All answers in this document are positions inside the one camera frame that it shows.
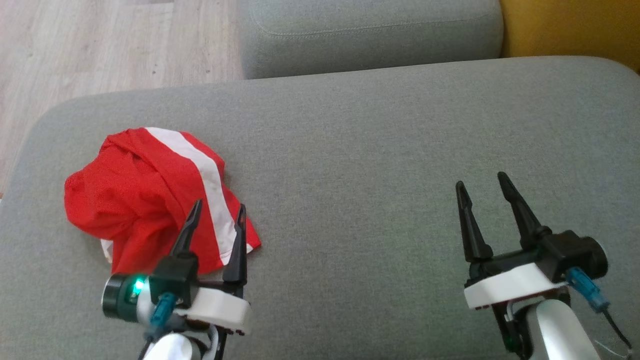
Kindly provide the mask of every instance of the gray couch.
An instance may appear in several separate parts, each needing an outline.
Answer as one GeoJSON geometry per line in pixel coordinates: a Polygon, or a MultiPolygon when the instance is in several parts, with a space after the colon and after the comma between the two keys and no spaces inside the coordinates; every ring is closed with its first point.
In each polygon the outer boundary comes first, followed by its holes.
{"type": "MultiPolygon", "coordinates": [[[[67,176],[128,127],[193,133],[263,247],[255,330],[227,359],[514,359],[467,309],[454,185],[496,253],[518,233],[496,173],[540,220],[607,249],[600,281],[640,343],[640,78],[600,58],[463,61],[84,97],[33,128],[0,204],[0,359],[134,359],[139,325],[106,319],[99,242],[69,224],[67,176]]],[[[588,333],[618,344],[575,298],[588,333]]]]}
{"type": "Polygon", "coordinates": [[[239,0],[250,79],[497,58],[499,0],[239,0]]]}

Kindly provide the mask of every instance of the cable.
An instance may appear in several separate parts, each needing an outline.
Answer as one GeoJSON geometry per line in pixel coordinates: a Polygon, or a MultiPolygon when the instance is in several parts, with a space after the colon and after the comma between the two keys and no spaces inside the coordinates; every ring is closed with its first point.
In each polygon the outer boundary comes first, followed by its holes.
{"type": "Polygon", "coordinates": [[[507,321],[513,321],[513,299],[507,303],[507,321]]]}
{"type": "Polygon", "coordinates": [[[151,346],[151,339],[147,340],[145,347],[142,348],[140,355],[138,355],[138,360],[143,360],[145,358],[145,355],[147,354],[147,350],[149,349],[149,346],[151,346]]]}
{"type": "Polygon", "coordinates": [[[589,306],[596,314],[601,313],[611,305],[609,300],[600,294],[600,288],[593,283],[593,280],[581,268],[577,266],[570,268],[566,271],[565,276],[566,282],[589,302],[589,306]]]}
{"type": "Polygon", "coordinates": [[[627,356],[623,356],[623,355],[620,355],[619,353],[609,349],[606,345],[604,345],[603,343],[599,342],[598,340],[593,340],[593,342],[595,342],[596,344],[600,345],[603,349],[605,349],[606,351],[614,354],[617,357],[622,357],[623,359],[631,359],[631,357],[630,357],[631,355],[630,354],[628,354],[627,356]]]}
{"type": "Polygon", "coordinates": [[[631,342],[622,333],[622,331],[620,331],[620,328],[616,325],[616,322],[613,321],[613,318],[611,317],[611,314],[609,314],[609,310],[604,309],[602,311],[602,313],[604,314],[604,317],[609,322],[609,325],[611,325],[611,327],[613,328],[613,331],[616,332],[616,334],[618,335],[620,340],[622,340],[622,342],[625,343],[625,345],[627,346],[627,349],[629,350],[629,356],[627,357],[627,359],[631,359],[631,354],[633,353],[633,347],[631,346],[631,342]]]}
{"type": "Polygon", "coordinates": [[[154,309],[154,313],[149,320],[149,327],[145,331],[145,339],[151,339],[152,341],[158,341],[166,333],[166,322],[171,317],[178,298],[172,293],[164,293],[158,300],[158,305],[154,309]]]}

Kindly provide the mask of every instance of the blue connector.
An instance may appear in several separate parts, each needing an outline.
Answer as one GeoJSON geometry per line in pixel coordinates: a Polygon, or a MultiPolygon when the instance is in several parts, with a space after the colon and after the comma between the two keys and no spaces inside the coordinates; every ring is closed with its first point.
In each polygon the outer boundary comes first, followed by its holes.
{"type": "Polygon", "coordinates": [[[145,331],[145,339],[157,341],[164,336],[166,322],[171,317],[178,298],[172,293],[164,293],[158,300],[158,305],[154,309],[154,314],[149,320],[149,328],[145,331]]]}
{"type": "Polygon", "coordinates": [[[600,294],[600,288],[593,283],[593,280],[581,268],[570,268],[565,273],[565,278],[569,285],[587,299],[589,306],[596,314],[606,310],[611,304],[607,298],[600,294]]]}

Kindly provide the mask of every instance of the white cable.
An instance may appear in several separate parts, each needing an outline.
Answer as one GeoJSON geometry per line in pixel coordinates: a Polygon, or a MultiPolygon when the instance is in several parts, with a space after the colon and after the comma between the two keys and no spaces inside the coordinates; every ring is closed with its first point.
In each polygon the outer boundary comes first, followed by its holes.
{"type": "Polygon", "coordinates": [[[507,303],[507,321],[513,321],[513,300],[507,303]]]}
{"type": "Polygon", "coordinates": [[[615,352],[615,351],[613,351],[613,350],[609,349],[608,347],[606,347],[603,343],[599,342],[598,340],[593,340],[593,341],[594,341],[596,344],[600,345],[602,348],[604,348],[606,351],[608,351],[608,352],[610,352],[610,353],[614,354],[615,356],[622,357],[623,359],[628,359],[628,358],[629,358],[629,356],[631,355],[631,353],[629,353],[627,356],[620,355],[619,353],[617,353],[617,352],[615,352]]]}
{"type": "Polygon", "coordinates": [[[204,353],[202,360],[214,360],[216,358],[216,354],[218,353],[218,340],[220,338],[220,334],[218,334],[218,329],[215,326],[211,326],[209,328],[209,337],[211,339],[211,346],[204,353]]]}

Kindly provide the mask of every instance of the yellow cushion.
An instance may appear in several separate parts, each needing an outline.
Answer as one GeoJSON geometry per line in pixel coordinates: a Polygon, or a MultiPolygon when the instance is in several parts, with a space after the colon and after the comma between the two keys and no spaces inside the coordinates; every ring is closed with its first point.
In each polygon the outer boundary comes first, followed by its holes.
{"type": "Polygon", "coordinates": [[[640,0],[500,0],[503,57],[588,55],[640,72],[640,0]]]}

